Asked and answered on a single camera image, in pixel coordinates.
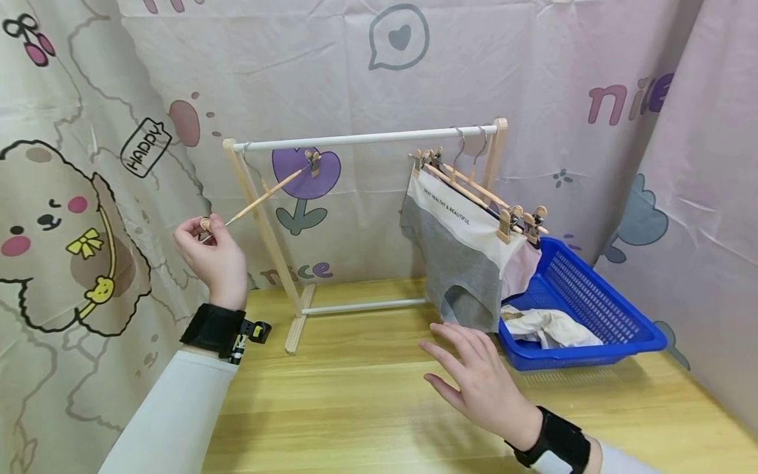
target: tabletop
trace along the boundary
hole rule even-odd
[[[420,280],[336,284],[318,287],[312,306],[423,294]],[[284,351],[293,312],[283,291],[251,292],[247,311],[273,330],[246,348],[203,472],[527,472],[422,378],[450,380],[418,348],[434,339],[431,305],[311,316],[294,356]],[[666,353],[596,368],[508,367],[527,398],[661,472],[758,472],[756,439]]]

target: wooden clothes rack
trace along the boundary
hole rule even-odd
[[[492,125],[485,125],[482,127],[456,127],[456,128],[440,128],[433,130],[413,130],[404,132],[389,132],[389,133],[367,133],[362,135],[345,135],[341,137],[319,137],[319,138],[304,138],[297,140],[275,140],[267,142],[248,142],[237,143],[236,140],[226,139],[224,140],[224,151],[229,158],[234,174],[242,187],[243,194],[247,200],[248,207],[259,199],[258,192],[255,189],[252,177],[250,176],[249,169],[241,153],[243,151],[260,151],[260,150],[274,150],[274,149],[289,149],[289,148],[309,148],[318,146],[337,146],[337,145],[359,145],[368,143],[382,143],[382,142],[396,142],[403,140],[424,140],[424,139],[444,139],[444,138],[457,138],[457,137],[471,137],[475,135],[484,134],[485,136],[493,136],[492,140],[489,140],[489,148],[487,150],[487,164],[484,168],[483,184],[474,187],[474,193],[479,194],[479,198],[486,204],[491,202],[490,196],[492,193],[483,193],[484,190],[492,190],[498,174],[498,167],[500,164],[500,156],[503,152],[505,145],[506,133],[508,131],[508,121],[505,118],[497,118]],[[373,303],[360,303],[349,304],[340,306],[322,306],[311,307],[311,301],[313,294],[316,290],[315,284],[307,285],[301,294],[295,287],[295,283],[290,276],[290,271],[287,269],[287,263],[284,260],[284,255],[277,242],[274,230],[271,227],[271,223],[268,220],[265,212],[261,212],[261,209],[253,209],[252,217],[255,219],[255,223],[261,231],[261,237],[266,247],[266,251],[271,259],[274,261],[274,267],[276,268],[279,277],[281,278],[284,291],[287,293],[287,298],[290,300],[293,311],[295,312],[295,318],[290,326],[290,332],[287,335],[287,339],[284,342],[284,349],[288,354],[294,354],[297,351],[300,336],[305,325],[305,320],[310,316],[334,314],[338,312],[358,312],[367,309],[386,309],[386,308],[400,308],[405,306],[415,306],[427,303],[426,298],[414,298],[410,300],[390,300],[390,301],[377,301]]]

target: blue plastic basket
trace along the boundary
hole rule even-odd
[[[606,366],[662,350],[666,336],[563,242],[542,237],[542,257],[526,293],[503,301],[518,309],[560,309],[589,328],[603,346],[542,349],[515,341],[500,319],[498,338],[516,370]]]

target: human hand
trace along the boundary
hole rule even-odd
[[[211,291],[210,303],[226,309],[244,310],[247,304],[247,263],[245,254],[229,234],[218,214],[211,214],[213,236],[205,243],[197,240],[202,232],[196,217],[174,232],[182,258]]]
[[[518,391],[489,336],[449,322],[432,323],[430,329],[453,343],[460,359],[428,341],[419,346],[453,377],[459,390],[435,374],[424,379],[476,426],[518,450],[530,450],[540,437],[542,412]]]

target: wrist strap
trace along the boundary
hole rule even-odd
[[[542,412],[542,429],[534,447],[520,451],[506,441],[517,461],[540,474],[582,474],[590,459],[590,442],[581,428],[545,407],[537,408]]]
[[[229,359],[244,320],[244,311],[203,303],[179,341],[216,352],[219,359]]]

